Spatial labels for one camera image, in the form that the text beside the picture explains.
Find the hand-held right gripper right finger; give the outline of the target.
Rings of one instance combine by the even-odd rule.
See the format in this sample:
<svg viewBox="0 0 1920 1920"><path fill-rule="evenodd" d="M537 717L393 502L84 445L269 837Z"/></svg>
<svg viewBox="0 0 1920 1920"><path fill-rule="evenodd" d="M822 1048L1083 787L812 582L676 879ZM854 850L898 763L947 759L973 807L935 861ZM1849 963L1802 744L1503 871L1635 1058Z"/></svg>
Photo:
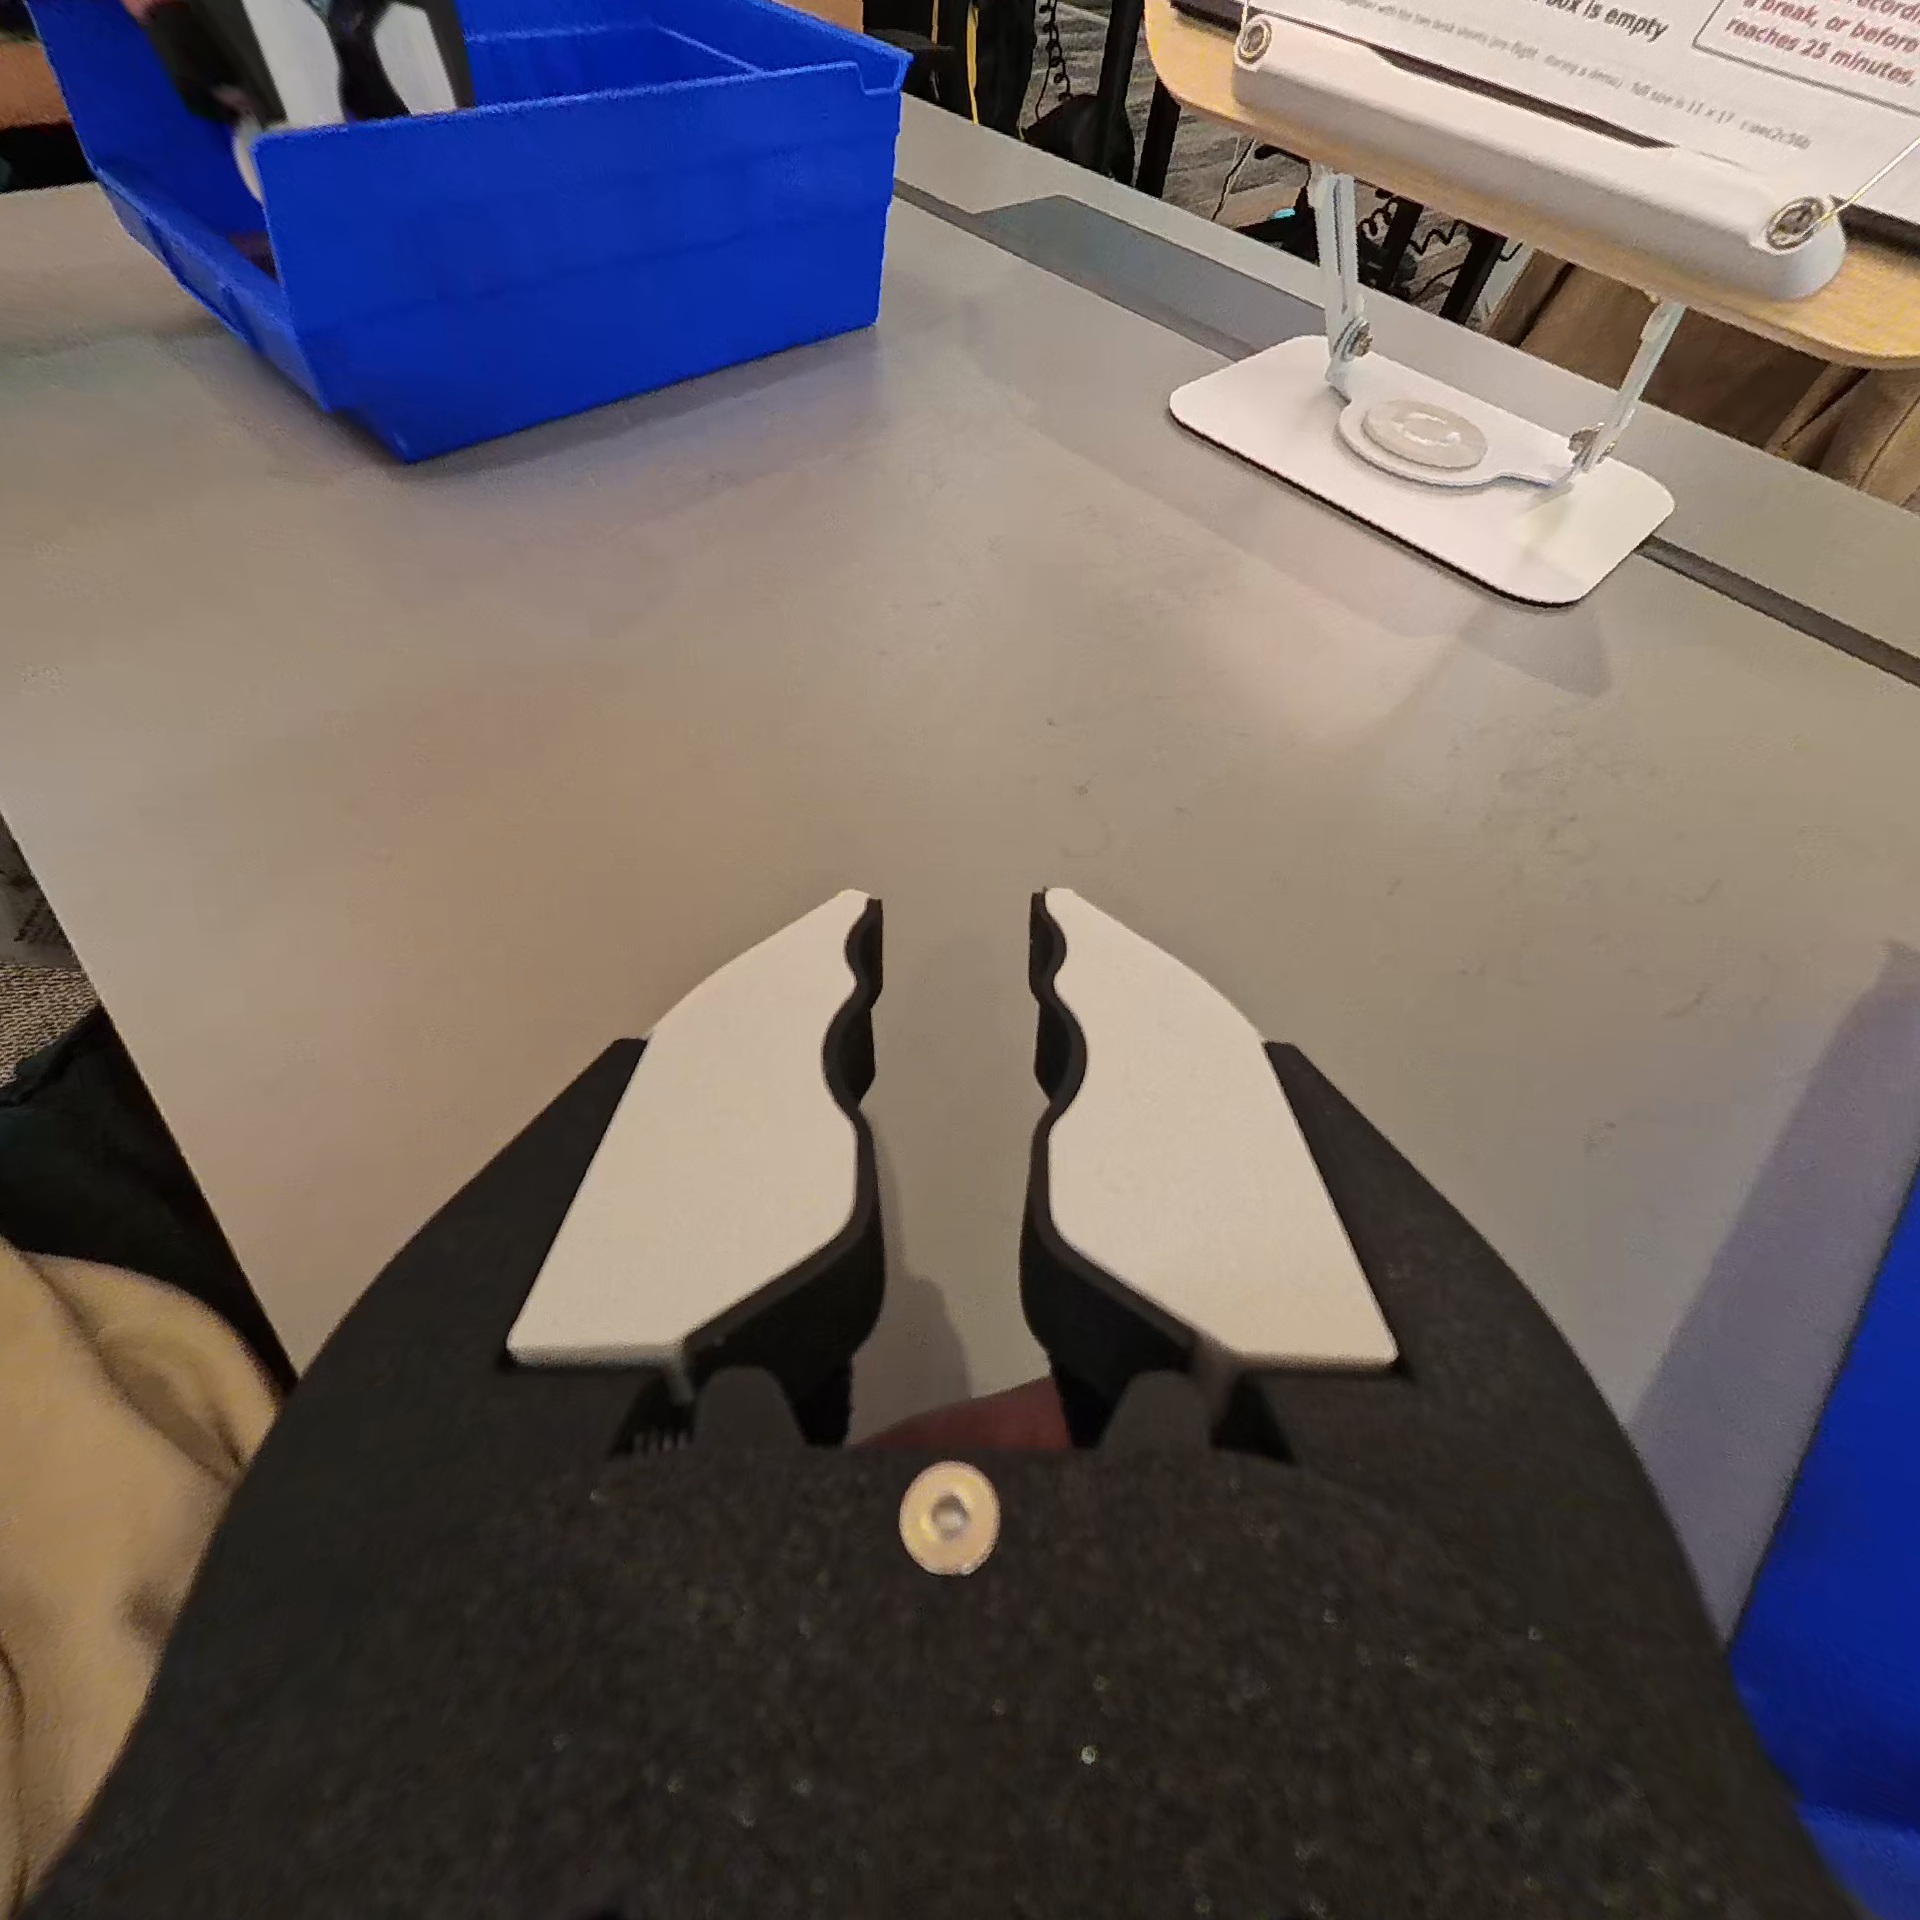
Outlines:
<svg viewBox="0 0 1920 1920"><path fill-rule="evenodd" d="M1228 1432L1270 1377L1382 1385L1402 1344L1247 1014L1062 883L1028 902L1043 1112L1020 1301L1078 1448L1141 1382Z"/></svg>

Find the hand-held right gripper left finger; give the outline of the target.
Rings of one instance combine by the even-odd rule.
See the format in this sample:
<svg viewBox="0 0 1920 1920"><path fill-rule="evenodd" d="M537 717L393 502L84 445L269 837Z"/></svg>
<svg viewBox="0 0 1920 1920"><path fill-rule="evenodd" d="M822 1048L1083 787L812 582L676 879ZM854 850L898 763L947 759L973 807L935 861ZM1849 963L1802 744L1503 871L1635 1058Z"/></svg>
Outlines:
<svg viewBox="0 0 1920 1920"><path fill-rule="evenodd" d="M690 1407L774 1377L838 1446L881 1318L883 905L845 889L724 961L641 1047L508 1333L523 1368L643 1368Z"/></svg>

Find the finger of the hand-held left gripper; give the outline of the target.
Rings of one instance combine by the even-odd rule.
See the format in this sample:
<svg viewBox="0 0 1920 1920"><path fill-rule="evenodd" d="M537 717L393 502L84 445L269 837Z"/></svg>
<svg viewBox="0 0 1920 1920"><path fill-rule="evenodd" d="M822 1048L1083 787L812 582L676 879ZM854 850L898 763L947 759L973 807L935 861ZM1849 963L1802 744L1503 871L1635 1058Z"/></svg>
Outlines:
<svg viewBox="0 0 1920 1920"><path fill-rule="evenodd" d="M460 62L447 49L460 29L443 14L443 5L388 1L375 25L375 59L406 113L461 106Z"/></svg>
<svg viewBox="0 0 1920 1920"><path fill-rule="evenodd" d="M325 5L237 1L229 6L242 71L231 135L235 166L253 197L265 200L255 143L268 131L337 128L345 121L343 71L332 42Z"/></svg>

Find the blue plastic bin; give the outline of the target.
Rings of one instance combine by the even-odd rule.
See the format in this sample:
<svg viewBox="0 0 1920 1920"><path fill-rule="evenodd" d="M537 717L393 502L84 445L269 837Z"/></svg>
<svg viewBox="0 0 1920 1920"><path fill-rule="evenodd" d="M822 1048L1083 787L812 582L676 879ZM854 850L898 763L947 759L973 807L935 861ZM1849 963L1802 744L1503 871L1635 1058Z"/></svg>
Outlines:
<svg viewBox="0 0 1920 1920"><path fill-rule="evenodd" d="M1730 1646L1815 1846L1917 1914L1917 1187L1887 1235Z"/></svg>
<svg viewBox="0 0 1920 1920"><path fill-rule="evenodd" d="M131 5L27 5L114 217L417 463L863 329L907 51L785 5L454 5L470 106L255 143Z"/></svg>

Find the person's dark trousers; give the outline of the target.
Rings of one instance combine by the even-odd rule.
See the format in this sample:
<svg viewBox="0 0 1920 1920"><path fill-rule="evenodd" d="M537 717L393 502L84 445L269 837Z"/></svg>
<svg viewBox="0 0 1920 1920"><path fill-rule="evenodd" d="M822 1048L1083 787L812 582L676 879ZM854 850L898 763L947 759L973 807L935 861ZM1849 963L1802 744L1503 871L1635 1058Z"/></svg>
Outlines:
<svg viewBox="0 0 1920 1920"><path fill-rule="evenodd" d="M279 1389L281 1337L102 1005L3 1089L3 1234L22 1253L121 1266L217 1311Z"/></svg>

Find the tan fabric cover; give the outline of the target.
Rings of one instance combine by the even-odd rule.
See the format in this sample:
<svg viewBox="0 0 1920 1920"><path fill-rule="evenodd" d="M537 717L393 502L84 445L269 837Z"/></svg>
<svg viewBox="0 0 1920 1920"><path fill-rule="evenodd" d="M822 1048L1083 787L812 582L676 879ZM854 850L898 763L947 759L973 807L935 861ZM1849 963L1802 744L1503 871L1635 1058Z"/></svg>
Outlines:
<svg viewBox="0 0 1920 1920"><path fill-rule="evenodd" d="M1611 389L1641 347L1650 298L1537 251L1485 331ZM1917 509L1917 369L1846 368L1687 313L1646 399L1669 413Z"/></svg>

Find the printed instruction sheet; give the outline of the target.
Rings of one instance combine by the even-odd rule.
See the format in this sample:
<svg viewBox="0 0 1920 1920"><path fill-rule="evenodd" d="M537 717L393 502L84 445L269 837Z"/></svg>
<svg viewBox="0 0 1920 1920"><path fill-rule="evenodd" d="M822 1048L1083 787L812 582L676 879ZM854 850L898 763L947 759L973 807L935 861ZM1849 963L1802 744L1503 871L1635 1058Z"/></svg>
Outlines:
<svg viewBox="0 0 1920 1920"><path fill-rule="evenodd" d="M1915 1L1269 1L1462 81L1737 161L1917 234Z"/></svg>

